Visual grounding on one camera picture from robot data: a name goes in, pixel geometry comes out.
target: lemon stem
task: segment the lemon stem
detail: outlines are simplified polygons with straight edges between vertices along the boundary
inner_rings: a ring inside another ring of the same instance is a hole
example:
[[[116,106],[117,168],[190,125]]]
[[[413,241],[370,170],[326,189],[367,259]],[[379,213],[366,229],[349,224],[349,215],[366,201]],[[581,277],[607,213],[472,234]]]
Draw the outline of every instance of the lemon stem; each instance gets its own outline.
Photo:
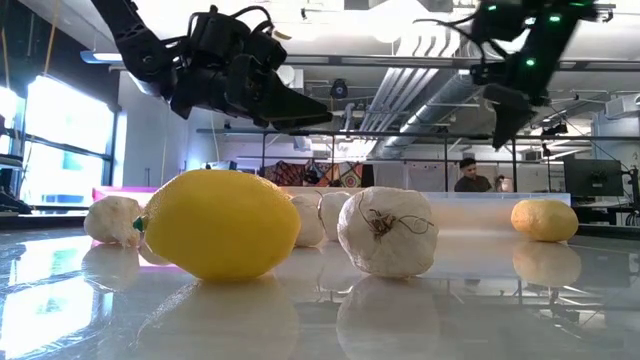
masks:
[[[140,232],[144,232],[144,228],[146,227],[146,222],[144,221],[144,218],[142,216],[139,216],[134,222],[133,222],[133,228],[140,231]]]

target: yellow lemon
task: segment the yellow lemon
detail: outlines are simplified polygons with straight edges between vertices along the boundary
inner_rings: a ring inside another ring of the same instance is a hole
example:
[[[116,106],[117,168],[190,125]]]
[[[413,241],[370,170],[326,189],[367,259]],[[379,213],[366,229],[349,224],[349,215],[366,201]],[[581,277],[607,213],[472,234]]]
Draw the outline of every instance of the yellow lemon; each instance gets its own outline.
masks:
[[[287,194],[237,171],[177,176],[153,195],[143,219],[155,254],[209,281],[263,275],[289,256],[300,231]]]
[[[578,231],[578,217],[573,209],[552,199],[520,201],[511,212],[511,224],[536,241],[567,241]]]

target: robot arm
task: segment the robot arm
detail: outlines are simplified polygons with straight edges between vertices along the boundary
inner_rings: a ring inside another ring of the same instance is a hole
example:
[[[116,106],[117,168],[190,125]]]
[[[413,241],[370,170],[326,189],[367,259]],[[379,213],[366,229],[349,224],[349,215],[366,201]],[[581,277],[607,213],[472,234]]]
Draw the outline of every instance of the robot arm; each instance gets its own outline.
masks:
[[[479,46],[489,42],[504,55],[502,62],[481,61],[471,68],[474,83],[485,85],[484,97],[495,104],[494,148],[536,115],[532,106],[549,105],[547,86],[578,22],[597,17],[593,0],[482,0],[470,38]],[[513,41],[528,26],[524,46],[514,54],[506,54],[493,41]]]
[[[283,131],[331,121],[325,105],[280,81],[276,70],[287,53],[271,37],[273,24],[262,7],[229,16],[211,6],[209,12],[191,16],[185,36],[160,40],[145,26],[131,0],[92,3],[143,92],[162,97],[184,119],[195,106]],[[236,19],[252,10],[267,15],[253,30]]]

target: glossy table surface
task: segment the glossy table surface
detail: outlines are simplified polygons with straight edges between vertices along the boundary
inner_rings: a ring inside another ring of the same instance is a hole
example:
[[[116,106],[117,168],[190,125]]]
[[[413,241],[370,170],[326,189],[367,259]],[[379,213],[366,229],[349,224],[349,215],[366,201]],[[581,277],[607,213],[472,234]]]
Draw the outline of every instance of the glossy table surface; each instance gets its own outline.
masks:
[[[640,242],[442,234],[423,276],[338,243],[200,284],[81,230],[0,233],[0,359],[640,359]]]

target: man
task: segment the man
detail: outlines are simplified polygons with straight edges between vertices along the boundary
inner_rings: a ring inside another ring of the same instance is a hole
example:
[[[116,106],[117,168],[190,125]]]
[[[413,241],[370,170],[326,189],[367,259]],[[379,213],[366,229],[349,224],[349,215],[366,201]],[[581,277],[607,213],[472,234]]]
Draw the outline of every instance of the man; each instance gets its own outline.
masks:
[[[476,174],[476,161],[472,158],[466,158],[460,161],[460,170],[464,175],[454,188],[455,192],[487,192],[491,190],[489,180]]]

